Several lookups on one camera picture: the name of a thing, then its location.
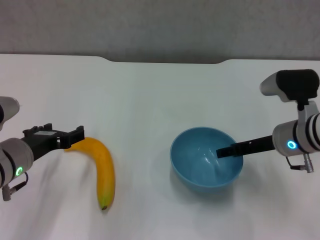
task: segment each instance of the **cable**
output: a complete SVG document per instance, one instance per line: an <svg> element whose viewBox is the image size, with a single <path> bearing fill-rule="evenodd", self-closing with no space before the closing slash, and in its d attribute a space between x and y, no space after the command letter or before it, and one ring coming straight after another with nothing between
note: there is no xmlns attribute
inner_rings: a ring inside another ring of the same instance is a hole
<svg viewBox="0 0 320 240"><path fill-rule="evenodd" d="M25 174L25 184L27 184L27 182L29 181L29 176L28 176L28 173L27 172L25 172L24 173Z"/></svg>
<svg viewBox="0 0 320 240"><path fill-rule="evenodd" d="M285 156L285 159L288 162L290 169L292 169L292 170L301 170L302 171L302 170L306 169L305 165L291 165L289 158L287 156Z"/></svg>
<svg viewBox="0 0 320 240"><path fill-rule="evenodd" d="M289 166L292 167L292 165L291 165L291 163L290 163L290 161L289 161L289 158L286 156L285 159L286 159L286 161L288 162Z"/></svg>

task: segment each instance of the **green led ring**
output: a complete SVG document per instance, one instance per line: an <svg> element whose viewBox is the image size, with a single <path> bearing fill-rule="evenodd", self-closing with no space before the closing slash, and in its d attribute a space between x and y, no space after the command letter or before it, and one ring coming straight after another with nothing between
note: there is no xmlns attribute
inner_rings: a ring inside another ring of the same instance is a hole
<svg viewBox="0 0 320 240"><path fill-rule="evenodd" d="M19 176L22 173L23 170L24 169L22 167L18 167L18 169L15 171L15 175Z"/></svg>

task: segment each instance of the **led light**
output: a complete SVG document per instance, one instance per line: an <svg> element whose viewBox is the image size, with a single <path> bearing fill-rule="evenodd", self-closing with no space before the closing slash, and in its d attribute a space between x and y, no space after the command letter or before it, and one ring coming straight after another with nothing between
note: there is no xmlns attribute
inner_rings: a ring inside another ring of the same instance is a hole
<svg viewBox="0 0 320 240"><path fill-rule="evenodd" d="M294 141L288 141L287 146L290 149L296 149L297 148L297 144Z"/></svg>
<svg viewBox="0 0 320 240"><path fill-rule="evenodd" d="M18 167L18 169L15 171L15 175L16 176L19 176L23 171L23 168L22 167Z"/></svg>

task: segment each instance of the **blue bowl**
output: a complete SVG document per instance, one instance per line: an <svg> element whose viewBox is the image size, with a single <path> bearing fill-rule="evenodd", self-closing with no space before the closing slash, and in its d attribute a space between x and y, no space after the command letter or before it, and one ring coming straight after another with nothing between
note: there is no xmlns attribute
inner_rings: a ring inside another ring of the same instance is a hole
<svg viewBox="0 0 320 240"><path fill-rule="evenodd" d="M188 129L171 145L172 167L190 189L214 193L231 184L241 172L242 156L217 158L217 149L234 143L232 137L214 128Z"/></svg>

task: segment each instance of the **bowl rim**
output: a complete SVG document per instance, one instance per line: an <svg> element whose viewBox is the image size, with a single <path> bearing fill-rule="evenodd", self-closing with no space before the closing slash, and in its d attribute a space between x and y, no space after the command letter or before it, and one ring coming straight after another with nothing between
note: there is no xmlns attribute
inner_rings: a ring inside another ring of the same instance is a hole
<svg viewBox="0 0 320 240"><path fill-rule="evenodd" d="M189 179L187 179L185 176L183 176L178 170L177 168L175 167L173 161L172 161L172 147L175 143L175 141L177 140L178 137L180 137L180 135L184 134L185 132L187 131L190 131L190 130L194 130L194 129L210 129L210 130L215 130L215 131L218 131L224 135L226 135L227 137L229 137L232 141L234 141L234 143L236 143L236 141L227 133L225 133L224 131L221 131L221 130L218 130L216 128L213 128L213 127L208 127L208 126L196 126L196 127L191 127L187 130L184 130L183 132L181 132L178 136L175 137L175 139L173 140L172 144L171 144L171 147L170 147L170 161L171 161L171 166L173 167L173 170L179 175L179 177L181 177L184 181L186 181L187 183L189 184L192 184L192 185L195 185L197 187L201 187L201 188L207 188L207 189L211 189L211 188L219 188L219 187L224 187L224 186L227 186L229 184L231 184L234 180L236 180L236 178L239 176L239 174L241 173L242 171L242 168L244 166L244 156L239 156L241 157L241 160L242 160L242 164L241 164L241 167L239 168L238 172L236 173L236 175L234 175L234 177L225 182L225 183L222 183L222 184L217 184L217 185L201 185L201 184L198 184L198 183L194 183L193 181L190 181Z"/></svg>

